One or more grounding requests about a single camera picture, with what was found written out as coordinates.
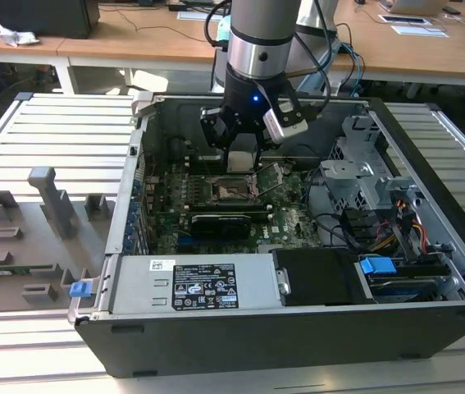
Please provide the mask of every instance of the desk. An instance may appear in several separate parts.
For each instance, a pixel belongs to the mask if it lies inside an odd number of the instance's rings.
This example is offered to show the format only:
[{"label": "desk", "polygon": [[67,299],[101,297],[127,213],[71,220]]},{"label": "desk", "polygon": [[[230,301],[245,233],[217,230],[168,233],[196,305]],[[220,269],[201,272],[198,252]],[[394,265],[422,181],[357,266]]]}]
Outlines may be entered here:
[{"label": "desk", "polygon": [[6,45],[0,40],[0,62],[52,65],[57,70],[63,90],[73,92],[75,78],[68,68],[70,66],[68,58],[57,55],[57,49],[65,39],[62,37],[39,37],[39,39],[41,44],[18,48]]},{"label": "desk", "polygon": [[[453,3],[453,7],[465,19],[465,4]],[[384,13],[378,1],[367,1],[367,5],[356,8],[352,0],[340,0],[335,15],[336,23],[346,22],[353,31],[353,45],[367,64],[365,79],[465,85],[463,23],[446,19],[444,15],[433,21],[435,28],[447,30],[446,39],[400,35],[391,24],[379,24],[372,19],[380,21],[378,15]],[[340,37],[349,40],[343,26]],[[350,67],[349,55],[340,55],[331,70],[340,76]]]},{"label": "desk", "polygon": [[[465,17],[465,4],[454,3],[453,7]],[[201,21],[179,21],[177,13],[166,8],[121,9],[123,15],[111,7],[101,8],[106,11],[101,11],[99,25],[90,39],[42,37],[42,44],[23,48],[0,42],[0,62],[51,64],[57,69],[65,93],[76,91],[72,66],[211,70],[213,49],[194,40],[204,40]],[[376,0],[368,0],[359,12],[355,9],[353,0],[340,0],[335,20],[351,26],[354,47],[367,64],[365,79],[465,85],[464,24],[442,17],[447,39],[399,35],[390,25],[378,24],[364,12],[377,19],[383,10]],[[194,39],[165,28],[135,31],[136,27],[152,26],[168,26]],[[216,27],[216,23],[211,24],[213,31]],[[343,26],[340,37],[348,40]],[[350,67],[349,56],[339,55],[331,68],[331,79],[342,80]]]}]

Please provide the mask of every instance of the power supply label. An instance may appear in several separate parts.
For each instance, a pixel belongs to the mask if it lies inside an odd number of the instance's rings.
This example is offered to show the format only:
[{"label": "power supply label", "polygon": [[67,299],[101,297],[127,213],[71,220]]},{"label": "power supply label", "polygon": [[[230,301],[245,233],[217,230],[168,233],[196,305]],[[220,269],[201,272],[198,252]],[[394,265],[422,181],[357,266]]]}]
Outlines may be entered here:
[{"label": "power supply label", "polygon": [[176,265],[172,284],[172,308],[239,308],[234,264]]}]

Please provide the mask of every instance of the gray case side panel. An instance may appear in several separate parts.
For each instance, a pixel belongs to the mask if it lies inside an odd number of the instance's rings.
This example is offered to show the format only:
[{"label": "gray case side panel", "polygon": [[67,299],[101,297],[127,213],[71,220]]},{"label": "gray case side panel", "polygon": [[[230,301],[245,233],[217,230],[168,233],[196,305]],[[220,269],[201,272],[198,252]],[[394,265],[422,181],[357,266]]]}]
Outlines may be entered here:
[{"label": "gray case side panel", "polygon": [[429,358],[465,336],[465,306],[82,322],[116,378]]}]

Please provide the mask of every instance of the floor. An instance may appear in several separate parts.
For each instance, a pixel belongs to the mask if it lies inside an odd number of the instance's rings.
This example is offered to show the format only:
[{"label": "floor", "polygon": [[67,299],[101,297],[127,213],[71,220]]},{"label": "floor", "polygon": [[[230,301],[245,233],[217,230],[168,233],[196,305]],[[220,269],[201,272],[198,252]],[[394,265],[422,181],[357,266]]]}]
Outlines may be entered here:
[{"label": "floor", "polygon": [[[58,89],[58,83],[52,83],[50,78],[46,78],[46,83],[36,85],[33,82],[35,66],[24,65],[17,68],[19,83],[0,94],[0,116],[4,113],[9,103],[15,98],[18,92],[33,91],[51,93],[53,89]],[[186,72],[186,71],[157,71],[147,70],[144,79],[164,80],[167,79],[167,91],[177,92],[203,92],[208,91],[210,84],[210,74],[208,72]],[[124,88],[125,77],[122,71],[101,67],[76,67],[75,75],[79,90],[82,94],[120,94],[128,89]],[[405,97],[406,87],[400,83],[374,83],[370,86],[365,95],[380,97],[386,102],[416,102],[416,103],[436,103],[446,113],[446,115],[465,134],[465,88],[456,86],[441,86],[437,94],[430,91],[430,86],[424,86],[418,92],[414,100]]]}]

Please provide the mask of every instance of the laptop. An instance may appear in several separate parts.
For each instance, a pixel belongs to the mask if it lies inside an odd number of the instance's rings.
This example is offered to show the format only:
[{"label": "laptop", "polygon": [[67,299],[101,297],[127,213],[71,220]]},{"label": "laptop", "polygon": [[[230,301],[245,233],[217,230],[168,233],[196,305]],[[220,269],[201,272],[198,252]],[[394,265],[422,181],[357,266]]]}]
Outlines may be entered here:
[{"label": "laptop", "polygon": [[392,14],[436,16],[449,0],[380,0],[380,5]]}]

